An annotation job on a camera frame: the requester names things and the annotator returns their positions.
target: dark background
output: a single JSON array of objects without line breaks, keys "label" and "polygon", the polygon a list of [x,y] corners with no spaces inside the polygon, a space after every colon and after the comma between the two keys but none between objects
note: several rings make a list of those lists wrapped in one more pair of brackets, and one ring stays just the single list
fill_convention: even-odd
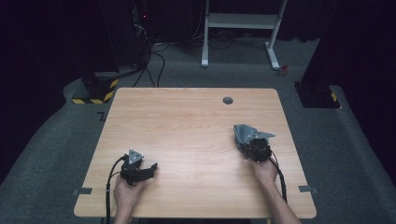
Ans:
[{"label": "dark background", "polygon": [[[188,36],[192,36],[199,20],[201,1],[172,0],[169,6],[164,1],[146,2],[148,15],[154,16],[154,34],[162,34],[170,40],[179,36],[179,40],[189,42]],[[235,10],[228,2],[233,1],[225,1],[223,12]],[[276,11],[276,7],[263,5],[261,1],[242,3],[235,1],[237,6],[243,6],[238,10],[245,13]],[[319,87],[340,85],[343,88],[375,154],[395,183],[393,39],[396,6],[390,0],[340,1],[335,7],[337,3],[289,0],[278,39],[298,37],[304,42],[322,37],[305,81]],[[108,4],[108,1],[67,1],[67,4],[60,0],[2,1],[2,181],[35,131],[64,104],[66,84],[92,72],[92,62],[113,61],[109,69],[117,67],[101,4]],[[221,6],[221,1],[212,1],[212,4],[215,8]],[[155,23],[166,20],[169,21],[165,23],[173,24],[175,30],[170,32],[164,25]],[[90,29],[77,29],[76,25],[81,24]],[[83,32],[95,35],[82,38]],[[104,59],[93,58],[98,54],[83,47],[87,41],[98,41],[101,49],[108,49],[102,55]]]}]

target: black curtain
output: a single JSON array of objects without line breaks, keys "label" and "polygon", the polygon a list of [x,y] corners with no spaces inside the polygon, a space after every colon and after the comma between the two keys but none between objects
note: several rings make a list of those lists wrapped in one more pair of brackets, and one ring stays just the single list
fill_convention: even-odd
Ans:
[{"label": "black curtain", "polygon": [[277,38],[301,41],[321,38],[337,0],[289,0]]},{"label": "black curtain", "polygon": [[81,77],[63,15],[56,0],[0,3],[1,182],[36,130],[65,103],[64,86]]},{"label": "black curtain", "polygon": [[396,2],[339,1],[302,85],[343,88],[373,151],[396,183]]}]

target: hand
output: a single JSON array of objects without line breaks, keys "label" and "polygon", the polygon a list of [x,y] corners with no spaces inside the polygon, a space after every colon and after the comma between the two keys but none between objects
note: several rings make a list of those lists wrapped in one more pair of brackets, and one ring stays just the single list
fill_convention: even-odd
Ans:
[{"label": "hand", "polygon": [[277,175],[277,170],[275,166],[269,160],[271,160],[271,158],[269,158],[267,161],[262,162],[250,160],[250,164],[253,167],[254,175],[263,184],[264,187],[274,184]]},{"label": "hand", "polygon": [[117,176],[117,183],[114,188],[114,197],[118,207],[115,224],[129,223],[132,210],[136,206],[145,184],[146,181],[141,181],[134,186],[130,186],[125,179]]},{"label": "hand", "polygon": [[282,196],[277,190],[275,185],[277,169],[269,160],[272,159],[270,158],[267,161],[262,162],[250,160],[250,164],[253,167],[254,175],[262,184],[265,199],[270,206],[275,223],[301,224],[300,220],[290,209],[289,205],[285,202],[285,200],[283,200]]}]

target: black cable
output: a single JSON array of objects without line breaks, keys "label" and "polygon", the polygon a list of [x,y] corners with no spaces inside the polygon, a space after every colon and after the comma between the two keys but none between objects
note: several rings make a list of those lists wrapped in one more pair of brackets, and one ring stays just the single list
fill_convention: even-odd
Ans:
[{"label": "black cable", "polygon": [[170,46],[169,42],[165,42],[165,43],[161,43],[161,44],[154,44],[153,46],[160,46],[160,45],[162,45],[162,44],[166,44],[166,47],[163,48],[163,49],[156,49],[156,50],[153,50],[152,52],[161,52],[161,51],[164,51],[164,50],[168,49],[169,46]]},{"label": "black cable", "polygon": [[157,77],[157,87],[160,87],[160,78],[161,78],[161,75],[163,74],[163,68],[165,67],[165,58],[161,54],[158,54],[158,53],[152,53],[152,54],[157,55],[158,57],[163,59],[163,67],[161,68],[160,74]]},{"label": "black cable", "polygon": [[116,75],[113,77],[101,77],[101,80],[110,80],[110,79],[113,80],[113,79],[119,79],[122,77],[129,77],[131,75],[138,73],[139,71],[140,71],[140,68],[136,68],[134,70],[131,70],[131,71],[128,71],[128,72],[125,72],[125,73],[122,73],[122,74],[119,74],[119,75]]},{"label": "black cable", "polygon": [[120,172],[116,172],[116,173],[114,173],[111,177],[113,177],[114,175],[117,175],[117,174],[120,174]]},{"label": "black cable", "polygon": [[212,48],[212,49],[227,49],[227,48],[229,48],[232,44],[233,44],[233,37],[231,36],[231,35],[215,35],[215,34],[212,34],[214,37],[215,37],[215,39],[216,40],[218,40],[218,41],[230,41],[230,43],[227,45],[227,46],[225,46],[225,47],[223,47],[223,48],[218,48],[218,47],[215,47],[215,46],[213,46],[213,45],[210,45],[209,43],[207,44],[210,48]]},{"label": "black cable", "polygon": [[265,38],[253,38],[252,40],[237,40],[237,39],[233,40],[235,44],[255,44],[263,41],[265,41]]},{"label": "black cable", "polygon": [[204,12],[204,0],[201,1],[201,11],[200,11],[200,16],[199,16],[199,22],[197,29],[195,30],[195,33],[192,35],[192,39],[194,39],[195,35],[198,33],[199,28],[201,27],[201,21],[202,21],[202,15],[205,13]]},{"label": "black cable", "polygon": [[119,158],[111,168],[110,174],[108,175],[108,180],[106,184],[106,224],[110,224],[110,180],[113,177],[114,168],[116,168],[117,164],[122,160],[128,160],[128,156],[123,156]]},{"label": "black cable", "polygon": [[145,67],[144,69],[142,69],[142,72],[140,73],[139,77],[137,78],[136,82],[134,83],[134,85],[133,85],[132,87],[135,87],[136,84],[137,84],[137,82],[139,82],[139,79],[142,77],[143,73],[146,71],[146,68],[147,68],[147,67]]},{"label": "black cable", "polygon": [[264,152],[262,152],[257,146],[254,146],[255,148],[258,149],[258,151],[260,151],[260,153],[268,160],[270,161],[276,168],[277,174],[279,175],[279,180],[280,180],[280,187],[282,188],[282,198],[285,200],[285,202],[288,202],[288,196],[286,193],[286,183],[285,183],[285,177],[282,174],[282,171],[279,168],[279,163],[277,162],[277,158],[276,158],[276,154],[274,153],[274,151],[271,150],[271,154],[274,155],[275,159],[276,159],[276,163],[271,159],[271,157],[268,157],[267,155],[265,155]]},{"label": "black cable", "polygon": [[220,5],[220,9],[219,9],[219,13],[221,13],[222,11],[222,5],[224,4],[224,0],[221,1],[221,5]]},{"label": "black cable", "polygon": [[152,87],[155,87],[154,80],[152,79],[152,75],[149,71],[149,68],[147,68],[146,71],[148,71],[148,77],[149,77],[149,80],[151,81]]}]

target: light wood surface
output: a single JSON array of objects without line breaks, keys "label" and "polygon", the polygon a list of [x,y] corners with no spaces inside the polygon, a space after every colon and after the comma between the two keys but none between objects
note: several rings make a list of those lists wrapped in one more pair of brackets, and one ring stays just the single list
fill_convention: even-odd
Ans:
[{"label": "light wood surface", "polygon": [[[233,104],[222,102],[226,96]],[[270,145],[285,176],[289,205],[299,218],[314,217],[311,194],[298,189],[307,183],[277,92],[208,88],[118,89],[82,186],[92,193],[78,196],[75,214],[106,215],[110,169],[133,149],[145,156],[141,168],[159,165],[133,217],[271,217],[250,164],[235,146],[235,124],[276,135]],[[280,189],[278,178],[276,184]]]}]

